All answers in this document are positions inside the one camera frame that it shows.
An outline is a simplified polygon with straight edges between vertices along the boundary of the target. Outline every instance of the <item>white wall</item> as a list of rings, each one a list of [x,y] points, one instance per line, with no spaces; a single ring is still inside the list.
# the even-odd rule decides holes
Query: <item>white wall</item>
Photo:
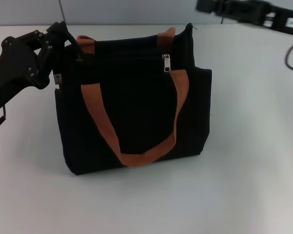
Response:
[[[0,234],[293,234],[293,72],[284,65],[293,36],[239,24],[195,27],[196,64],[213,70],[202,154],[73,176],[63,158],[51,76],[44,90],[27,88],[6,105]],[[69,31],[107,40],[167,28]],[[35,29],[46,27],[0,27],[0,43]]]
[[[293,0],[270,0],[293,9]],[[218,24],[195,11],[197,0],[61,0],[68,24]],[[49,25],[63,20],[59,0],[0,0],[0,25]]]
[[[58,0],[0,0],[0,25],[49,25],[62,20]]]

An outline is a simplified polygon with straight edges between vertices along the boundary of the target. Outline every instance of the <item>white table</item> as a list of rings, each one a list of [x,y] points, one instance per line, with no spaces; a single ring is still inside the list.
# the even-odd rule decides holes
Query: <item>white table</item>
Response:
[[[0,127],[0,234],[293,234],[293,72],[283,64],[293,37],[196,27],[196,64],[213,70],[202,154],[75,176],[63,158],[53,79],[42,91],[27,88]],[[0,27],[0,43],[46,28]],[[168,28],[69,30],[106,40]]]

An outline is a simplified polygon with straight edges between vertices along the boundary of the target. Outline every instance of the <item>cable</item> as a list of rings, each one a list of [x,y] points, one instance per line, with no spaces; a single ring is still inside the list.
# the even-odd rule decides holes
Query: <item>cable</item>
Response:
[[[61,14],[62,14],[63,20],[64,20],[64,22],[66,22],[61,0],[59,0],[59,5],[60,5],[60,10],[61,10]]]
[[[291,46],[288,49],[287,54],[285,55],[285,65],[293,71],[293,67],[291,65],[289,65],[289,57],[290,57],[290,54],[292,51],[293,51],[293,46]]]
[[[75,40],[75,38],[67,31],[67,32],[60,32],[60,31],[55,31],[55,34],[59,34],[60,36],[63,36],[65,39],[67,39],[73,49],[75,49],[76,53],[84,60],[84,62],[91,64],[91,58],[80,48],[79,44]]]
[[[6,109],[5,109],[5,105],[3,105],[2,108],[3,108],[3,117],[6,118]]]

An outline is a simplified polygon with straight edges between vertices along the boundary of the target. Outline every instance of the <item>black tote bag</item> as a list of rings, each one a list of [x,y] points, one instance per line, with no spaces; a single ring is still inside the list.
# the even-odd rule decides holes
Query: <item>black tote bag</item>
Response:
[[[146,38],[79,36],[54,69],[63,154],[77,174],[199,155],[209,135],[211,70],[195,67],[192,24]]]

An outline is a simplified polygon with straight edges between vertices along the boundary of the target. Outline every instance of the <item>zipper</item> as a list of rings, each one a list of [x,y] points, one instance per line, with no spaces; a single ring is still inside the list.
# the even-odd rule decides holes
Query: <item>zipper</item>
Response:
[[[164,72],[170,72],[170,55],[163,54],[162,57],[164,60]]]

